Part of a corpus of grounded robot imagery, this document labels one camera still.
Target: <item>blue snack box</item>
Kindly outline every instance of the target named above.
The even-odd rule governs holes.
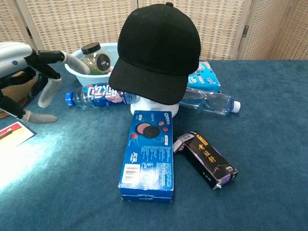
[[[172,202],[171,112],[135,111],[119,189],[123,200]]]
[[[220,92],[220,83],[208,62],[199,62],[198,69],[188,76],[188,87]]]

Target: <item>black snack box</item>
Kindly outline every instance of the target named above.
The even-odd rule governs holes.
[[[177,151],[184,152],[213,189],[221,188],[237,176],[237,170],[200,133],[191,131],[178,137],[173,144],[173,153]]]

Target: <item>black baseball cap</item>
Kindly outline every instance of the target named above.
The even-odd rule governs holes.
[[[182,99],[188,75],[199,66],[201,45],[190,18],[167,2],[134,10],[117,50],[110,87],[172,105]]]

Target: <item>blue felt surface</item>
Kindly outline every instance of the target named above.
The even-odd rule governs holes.
[[[27,124],[37,135],[0,153],[0,230],[308,230],[308,61],[210,64],[242,108],[228,117],[180,108],[174,136],[201,132],[238,169],[234,182],[213,191],[176,154],[172,204],[122,201],[129,106],[66,106],[80,84],[56,64],[63,85],[51,105],[26,107],[58,122]]]

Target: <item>oreo box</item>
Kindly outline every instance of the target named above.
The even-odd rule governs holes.
[[[171,112],[135,111],[119,189],[123,200],[172,202]]]
[[[208,62],[199,62],[198,69],[188,76],[188,87],[220,92],[220,83]]]
[[[183,151],[186,158],[213,188],[237,176],[237,170],[199,133],[191,131],[175,141],[173,152]]]

